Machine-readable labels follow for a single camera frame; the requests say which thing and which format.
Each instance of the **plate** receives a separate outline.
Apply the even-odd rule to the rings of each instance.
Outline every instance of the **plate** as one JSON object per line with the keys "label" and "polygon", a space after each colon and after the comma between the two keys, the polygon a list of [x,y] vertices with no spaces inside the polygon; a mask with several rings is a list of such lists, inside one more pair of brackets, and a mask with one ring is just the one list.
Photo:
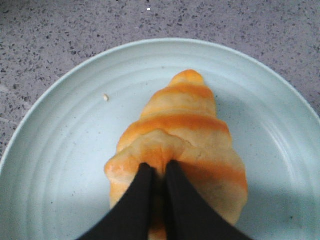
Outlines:
{"label": "plate", "polygon": [[36,102],[0,164],[1,239],[71,240],[97,223],[109,210],[104,165],[121,134],[186,69],[214,91],[218,117],[246,165],[249,201],[237,227],[257,240],[320,239],[317,114],[260,62],[181,38],[103,52]]}

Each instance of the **crescent roll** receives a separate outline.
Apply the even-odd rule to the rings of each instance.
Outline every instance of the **crescent roll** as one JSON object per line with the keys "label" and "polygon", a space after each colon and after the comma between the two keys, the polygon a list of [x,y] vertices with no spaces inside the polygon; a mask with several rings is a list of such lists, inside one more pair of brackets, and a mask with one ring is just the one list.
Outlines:
{"label": "crescent roll", "polygon": [[132,183],[141,163],[155,168],[157,185],[149,239],[165,240],[162,188],[166,165],[180,163],[203,199],[234,225],[248,199],[243,161],[232,147],[227,124],[217,118],[213,92],[194,70],[176,75],[156,92],[120,138],[105,165],[113,207]]}

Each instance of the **black tongs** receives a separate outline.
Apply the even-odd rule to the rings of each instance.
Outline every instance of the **black tongs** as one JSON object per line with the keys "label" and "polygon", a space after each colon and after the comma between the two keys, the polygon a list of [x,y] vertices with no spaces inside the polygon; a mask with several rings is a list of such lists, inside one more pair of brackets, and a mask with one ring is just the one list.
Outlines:
{"label": "black tongs", "polygon": [[[142,163],[120,201],[78,240],[147,240],[155,170]],[[251,240],[203,200],[179,163],[166,166],[164,221],[168,240]]]}

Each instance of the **terrazzo surface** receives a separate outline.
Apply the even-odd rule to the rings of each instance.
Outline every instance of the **terrazzo surface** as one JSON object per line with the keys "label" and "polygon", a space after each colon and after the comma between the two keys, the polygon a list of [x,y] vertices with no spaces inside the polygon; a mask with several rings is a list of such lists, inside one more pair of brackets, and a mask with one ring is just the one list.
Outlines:
{"label": "terrazzo surface", "polygon": [[221,44],[284,77],[320,115],[318,0],[0,0],[0,157],[37,99],[83,61],[154,38]]}

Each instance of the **speckled countertop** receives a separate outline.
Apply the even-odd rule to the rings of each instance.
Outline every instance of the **speckled countertop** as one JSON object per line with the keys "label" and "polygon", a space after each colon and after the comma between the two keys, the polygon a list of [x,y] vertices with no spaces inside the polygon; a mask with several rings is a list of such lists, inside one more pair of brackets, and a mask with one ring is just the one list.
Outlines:
{"label": "speckled countertop", "polygon": [[0,0],[0,157],[37,99],[76,65],[142,39],[205,40],[243,52],[320,114],[318,0]]}

